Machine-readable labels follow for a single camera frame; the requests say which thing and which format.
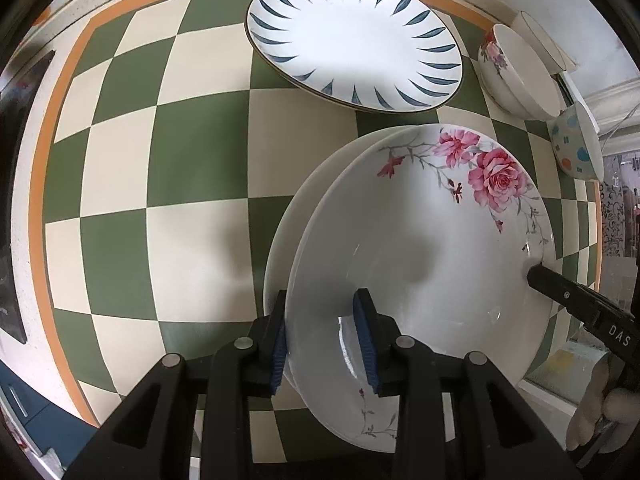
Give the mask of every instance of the white bowl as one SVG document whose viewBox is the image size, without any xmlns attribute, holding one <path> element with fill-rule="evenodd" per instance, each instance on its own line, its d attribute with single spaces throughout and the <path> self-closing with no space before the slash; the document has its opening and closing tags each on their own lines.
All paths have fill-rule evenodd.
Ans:
<svg viewBox="0 0 640 480">
<path fill-rule="evenodd" d="M 530 14 L 521 10 L 511 22 L 511 28 L 521 35 L 536 51 L 550 74 L 557 74 L 566 70 L 566 63 L 556 42 Z"/>
<path fill-rule="evenodd" d="M 406 128 L 407 126 L 392 126 L 352 140 L 329 156 L 302 183 L 284 211 L 269 249 L 262 289 L 265 315 L 271 313 L 278 292 L 287 288 L 289 273 L 302 233 L 329 186 L 344 171 L 344 168 L 369 146 Z M 289 371 L 288 363 L 285 364 L 284 375 L 295 388 L 295 381 Z"/>
<path fill-rule="evenodd" d="M 575 102 L 553 122 L 551 143 L 558 165 L 570 177 L 579 180 L 604 178 L 598 134 L 582 103 Z"/>
<path fill-rule="evenodd" d="M 560 101 L 554 81 L 538 54 L 515 31 L 494 25 L 484 37 L 478 61 L 487 90 L 503 108 L 525 120 L 558 117 Z M 506 89 L 520 106 L 508 98 Z"/>
<path fill-rule="evenodd" d="M 296 251 L 285 316 L 300 395 L 344 440 L 394 450 L 398 399 L 367 384 L 351 304 L 359 287 L 402 333 L 445 354 L 481 350 L 516 383 L 552 306 L 527 285 L 540 261 L 555 264 L 544 204 L 494 140 L 442 124 L 381 140 L 334 181 Z"/>
</svg>

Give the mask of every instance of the plate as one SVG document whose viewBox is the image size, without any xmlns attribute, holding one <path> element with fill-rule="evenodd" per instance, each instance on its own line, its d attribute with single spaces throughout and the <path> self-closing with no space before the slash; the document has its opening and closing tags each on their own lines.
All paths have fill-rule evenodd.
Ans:
<svg viewBox="0 0 640 480">
<path fill-rule="evenodd" d="M 526 281 L 555 249 L 540 194 L 493 139 L 450 124 L 413 126 L 371 146 L 324 195 L 287 285 L 289 365 L 314 416 L 344 440 L 392 452 L 397 398 L 367 384 L 351 300 L 437 352 L 487 354 L 516 383 L 552 301 Z"/>
<path fill-rule="evenodd" d="M 252 0 L 245 26 L 282 75 L 354 108 L 429 110 L 462 79 L 456 41 L 420 0 Z"/>
<path fill-rule="evenodd" d="M 392 126 L 352 140 L 329 156 L 302 183 L 284 211 L 269 249 L 262 290 L 265 315 L 271 313 L 278 292 L 287 288 L 289 273 L 302 233 L 329 186 L 351 164 L 353 159 L 369 146 L 406 128 L 407 126 Z M 285 363 L 284 375 L 295 388 L 288 363 Z"/>
</svg>

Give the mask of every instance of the white wall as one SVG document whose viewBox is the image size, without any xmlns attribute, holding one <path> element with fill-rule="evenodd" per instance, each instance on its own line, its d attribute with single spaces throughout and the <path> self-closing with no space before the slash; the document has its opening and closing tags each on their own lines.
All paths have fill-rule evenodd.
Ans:
<svg viewBox="0 0 640 480">
<path fill-rule="evenodd" d="M 577 63 L 572 78 L 583 96 L 638 76 L 638 68 L 589 0 L 502 0 L 526 10 Z"/>
</svg>

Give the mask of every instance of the pink flower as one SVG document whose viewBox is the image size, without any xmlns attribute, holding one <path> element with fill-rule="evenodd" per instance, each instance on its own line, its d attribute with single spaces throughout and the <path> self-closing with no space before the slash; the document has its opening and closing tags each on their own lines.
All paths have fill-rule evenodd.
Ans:
<svg viewBox="0 0 640 480">
<path fill-rule="evenodd" d="M 378 172 L 378 176 L 388 175 L 389 178 L 391 178 L 396 174 L 394 166 L 400 166 L 403 160 L 404 156 L 393 156 L 393 154 L 389 152 L 389 160 L 384 166 L 382 166 L 382 169 Z"/>
<path fill-rule="evenodd" d="M 447 166 L 454 168 L 459 161 L 467 162 L 474 158 L 474 153 L 468 149 L 475 146 L 480 136 L 468 130 L 453 130 L 451 133 L 442 131 L 440 143 L 433 150 L 437 156 L 447 157 Z"/>
<path fill-rule="evenodd" d="M 478 167 L 469 171 L 469 184 L 475 190 L 474 199 L 481 206 L 489 205 L 494 211 L 501 212 L 512 198 L 527 191 L 525 173 L 502 148 L 480 153 L 476 163 Z"/>
</svg>

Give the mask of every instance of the green checkered tablecloth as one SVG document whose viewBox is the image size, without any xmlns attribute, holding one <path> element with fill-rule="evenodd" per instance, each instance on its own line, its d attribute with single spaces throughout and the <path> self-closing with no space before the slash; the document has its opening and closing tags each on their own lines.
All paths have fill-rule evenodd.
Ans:
<svg viewBox="0 0 640 480">
<path fill-rule="evenodd" d="M 280 217 L 331 153 L 397 124 L 455 123 L 498 140 L 544 197 L 562 273 L 594 282 L 594 186 L 558 171 L 545 123 L 482 90 L 484 32 L 440 13 L 463 53 L 460 90 L 413 115 L 340 107 L 293 87 L 256 55 L 250 0 L 163 0 L 97 28 L 75 69 L 44 193 L 56 330 L 99 422 L 167 352 L 194 358 L 245 335 Z M 534 366 L 578 322 L 550 319 Z M 288 385 L 251 402 L 256 462 L 350 452 Z M 194 456 L 202 411 L 196 416 Z"/>
</svg>

